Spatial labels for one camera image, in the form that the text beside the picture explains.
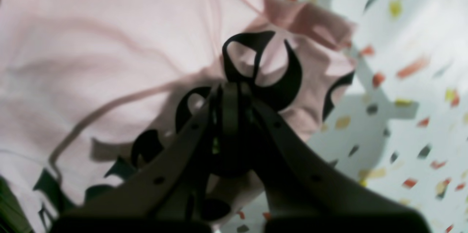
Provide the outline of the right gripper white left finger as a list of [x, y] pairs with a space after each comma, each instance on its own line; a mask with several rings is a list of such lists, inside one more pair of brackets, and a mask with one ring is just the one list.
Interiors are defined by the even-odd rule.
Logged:
[[211, 233], [202, 219], [221, 86], [174, 143], [115, 189], [61, 216], [53, 233]]

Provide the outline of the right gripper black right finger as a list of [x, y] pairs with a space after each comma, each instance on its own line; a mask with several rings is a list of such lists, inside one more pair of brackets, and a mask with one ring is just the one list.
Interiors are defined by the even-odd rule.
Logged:
[[428, 233], [420, 213], [346, 177], [245, 83], [219, 87], [220, 183], [256, 176], [266, 233]]

